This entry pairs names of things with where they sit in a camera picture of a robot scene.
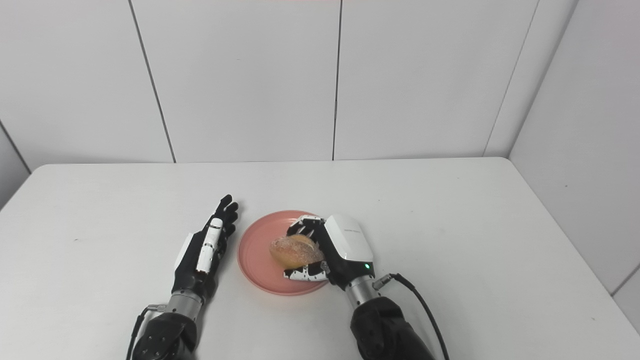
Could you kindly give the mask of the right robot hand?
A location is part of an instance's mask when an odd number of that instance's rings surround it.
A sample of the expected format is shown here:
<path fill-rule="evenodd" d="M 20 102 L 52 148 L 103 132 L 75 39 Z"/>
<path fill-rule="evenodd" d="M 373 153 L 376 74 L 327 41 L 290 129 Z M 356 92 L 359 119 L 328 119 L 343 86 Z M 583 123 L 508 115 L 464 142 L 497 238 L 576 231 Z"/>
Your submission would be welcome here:
<path fill-rule="evenodd" d="M 286 231 L 288 236 L 304 235 L 322 253 L 323 259 L 294 269 L 283 277 L 291 281 L 329 281 L 345 290 L 355 280 L 375 278 L 374 255 L 357 221 L 346 215 L 328 218 L 300 216 Z"/>

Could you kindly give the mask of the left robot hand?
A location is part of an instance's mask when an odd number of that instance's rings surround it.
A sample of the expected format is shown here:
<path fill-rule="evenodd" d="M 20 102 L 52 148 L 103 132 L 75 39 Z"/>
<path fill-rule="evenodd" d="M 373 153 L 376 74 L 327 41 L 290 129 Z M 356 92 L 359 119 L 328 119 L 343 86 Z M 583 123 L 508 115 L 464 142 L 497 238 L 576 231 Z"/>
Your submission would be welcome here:
<path fill-rule="evenodd" d="M 194 233 L 174 270 L 171 292 L 192 292 L 206 302 L 217 287 L 217 271 L 236 230 L 239 205 L 226 194 L 202 230 Z"/>

